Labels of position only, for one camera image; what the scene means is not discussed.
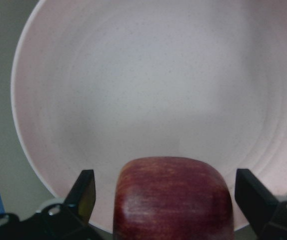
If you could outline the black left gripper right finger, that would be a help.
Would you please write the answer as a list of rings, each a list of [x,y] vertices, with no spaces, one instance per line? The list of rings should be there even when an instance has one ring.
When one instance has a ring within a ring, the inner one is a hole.
[[[247,168],[236,170],[234,198],[250,225],[265,225],[279,204],[279,200]]]

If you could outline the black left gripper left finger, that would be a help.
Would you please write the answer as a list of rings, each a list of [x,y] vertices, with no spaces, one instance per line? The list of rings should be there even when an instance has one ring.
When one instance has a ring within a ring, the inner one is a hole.
[[[96,202],[95,175],[92,169],[82,170],[63,204],[83,223],[88,223]]]

